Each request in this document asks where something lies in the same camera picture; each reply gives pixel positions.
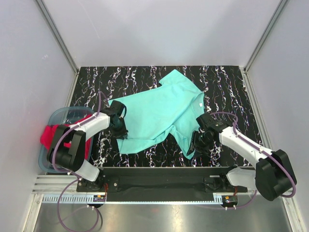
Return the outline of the teal t shirt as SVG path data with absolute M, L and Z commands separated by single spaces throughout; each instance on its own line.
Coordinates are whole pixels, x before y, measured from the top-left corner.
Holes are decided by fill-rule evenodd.
M 192 134 L 204 113 L 204 92 L 190 79 L 173 70 L 160 81 L 160 87 L 118 98 L 126 108 L 127 138 L 118 139 L 120 154 L 135 154 L 163 142 L 171 134 L 183 155 L 189 153 Z

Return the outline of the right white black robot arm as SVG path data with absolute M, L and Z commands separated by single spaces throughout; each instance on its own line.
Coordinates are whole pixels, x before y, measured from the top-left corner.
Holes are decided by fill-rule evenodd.
M 219 125 L 204 127 L 192 133 L 187 155 L 196 157 L 209 151 L 209 146 L 218 141 L 243 156 L 252 169 L 230 167 L 220 174 L 219 186 L 223 191 L 245 187 L 258 191 L 266 200 L 279 196 L 291 198 L 296 193 L 297 180 L 288 155 L 283 150 L 273 151 L 241 134 L 234 127 Z

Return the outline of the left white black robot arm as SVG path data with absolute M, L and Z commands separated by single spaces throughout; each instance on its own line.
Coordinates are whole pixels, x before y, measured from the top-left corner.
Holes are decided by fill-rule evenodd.
M 124 114 L 94 113 L 72 125 L 59 125 L 47 153 L 47 160 L 58 172 L 71 172 L 87 180 L 93 191 L 104 187 L 99 168 L 85 158 L 86 142 L 98 132 L 109 129 L 114 137 L 125 139 L 127 129 Z

